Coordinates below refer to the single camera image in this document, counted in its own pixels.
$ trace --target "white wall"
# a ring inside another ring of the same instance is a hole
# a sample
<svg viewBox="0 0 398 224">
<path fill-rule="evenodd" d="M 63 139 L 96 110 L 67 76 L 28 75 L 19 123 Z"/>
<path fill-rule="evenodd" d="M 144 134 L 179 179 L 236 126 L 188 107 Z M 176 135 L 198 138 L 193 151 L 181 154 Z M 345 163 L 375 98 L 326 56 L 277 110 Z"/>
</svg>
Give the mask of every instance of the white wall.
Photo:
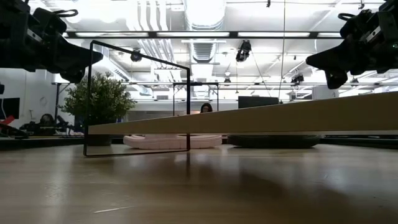
<svg viewBox="0 0 398 224">
<path fill-rule="evenodd" d="M 60 86 L 60 91 L 64 89 L 66 86 L 61 85 Z M 68 93 L 66 92 L 67 89 L 69 88 L 74 88 L 74 85 L 68 86 L 66 89 L 64 89 L 62 92 L 60 92 L 59 97 L 58 97 L 58 105 L 63 106 L 65 105 L 65 97 L 68 96 Z M 69 114 L 69 113 L 64 113 L 61 111 L 61 109 L 58 109 L 58 115 L 61 116 L 66 122 L 69 122 L 69 124 L 74 125 L 75 124 L 75 116 Z"/>
<path fill-rule="evenodd" d="M 30 121 L 38 123 L 45 113 L 54 116 L 57 87 L 52 81 L 53 74 L 45 70 L 30 73 L 23 69 L 0 68 L 0 82 L 5 85 L 0 98 L 20 98 L 19 119 L 11 126 L 19 128 Z"/>
</svg>

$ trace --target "pink foam object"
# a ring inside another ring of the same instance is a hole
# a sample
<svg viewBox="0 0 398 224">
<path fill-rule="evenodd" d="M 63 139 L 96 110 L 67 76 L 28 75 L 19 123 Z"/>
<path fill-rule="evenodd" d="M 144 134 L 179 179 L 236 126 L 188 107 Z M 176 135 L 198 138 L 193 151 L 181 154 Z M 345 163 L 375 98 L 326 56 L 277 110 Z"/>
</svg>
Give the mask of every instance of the pink foam object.
<svg viewBox="0 0 398 224">
<path fill-rule="evenodd" d="M 134 149 L 186 149 L 187 137 L 177 134 L 148 134 L 142 136 L 124 136 L 123 143 Z M 191 149 L 208 149 L 223 143 L 222 136 L 191 136 Z"/>
</svg>

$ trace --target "potted plant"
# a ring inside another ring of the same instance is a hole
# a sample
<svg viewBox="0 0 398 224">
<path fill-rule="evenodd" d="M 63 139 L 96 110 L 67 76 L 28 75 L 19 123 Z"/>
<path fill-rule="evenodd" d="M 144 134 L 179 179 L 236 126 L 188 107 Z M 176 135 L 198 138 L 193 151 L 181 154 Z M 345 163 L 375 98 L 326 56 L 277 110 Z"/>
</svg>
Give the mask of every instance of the potted plant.
<svg viewBox="0 0 398 224">
<path fill-rule="evenodd" d="M 84 124 L 96 125 L 115 123 L 122 118 L 129 109 L 135 107 L 136 102 L 131 99 L 130 93 L 125 91 L 126 85 L 121 81 L 109 79 L 111 74 L 97 72 L 91 78 L 90 117 Z M 67 89 L 68 96 L 61 110 L 74 116 L 85 119 L 87 104 L 87 83 L 85 77 L 74 88 Z M 109 135 L 88 136 L 88 144 L 104 146 L 111 144 Z"/>
</svg>

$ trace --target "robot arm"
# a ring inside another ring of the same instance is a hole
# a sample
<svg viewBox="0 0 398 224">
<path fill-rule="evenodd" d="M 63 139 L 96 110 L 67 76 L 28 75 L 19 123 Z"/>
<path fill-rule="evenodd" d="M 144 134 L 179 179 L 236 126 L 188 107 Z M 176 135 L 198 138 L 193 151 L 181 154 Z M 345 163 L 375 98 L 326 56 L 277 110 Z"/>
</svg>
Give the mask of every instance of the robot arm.
<svg viewBox="0 0 398 224">
<path fill-rule="evenodd" d="M 50 12 L 42 8 L 30 14 L 30 7 L 22 0 L 0 0 L 0 67 L 23 68 L 29 72 L 46 69 L 62 78 L 78 83 L 91 63 L 103 55 L 70 44 L 62 34 L 67 25 L 61 17 L 69 11 Z"/>
<path fill-rule="evenodd" d="M 339 14 L 346 21 L 340 30 L 344 41 L 337 47 L 311 55 L 307 64 L 325 71 L 330 89 L 347 81 L 347 72 L 384 73 L 398 68 L 398 0 L 387 0 L 379 12 L 362 10 L 357 16 Z"/>
</svg>

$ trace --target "red object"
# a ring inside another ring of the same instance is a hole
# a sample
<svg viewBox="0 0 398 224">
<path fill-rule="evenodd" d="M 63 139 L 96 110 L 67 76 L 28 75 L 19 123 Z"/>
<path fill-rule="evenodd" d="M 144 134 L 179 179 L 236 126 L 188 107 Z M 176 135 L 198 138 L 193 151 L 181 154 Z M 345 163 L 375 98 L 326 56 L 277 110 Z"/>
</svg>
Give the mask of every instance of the red object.
<svg viewBox="0 0 398 224">
<path fill-rule="evenodd" d="M 8 124 L 11 124 L 11 122 L 13 122 L 14 120 L 15 120 L 14 116 L 11 115 L 11 116 L 7 117 L 5 120 L 0 121 L 0 123 L 8 125 Z"/>
</svg>

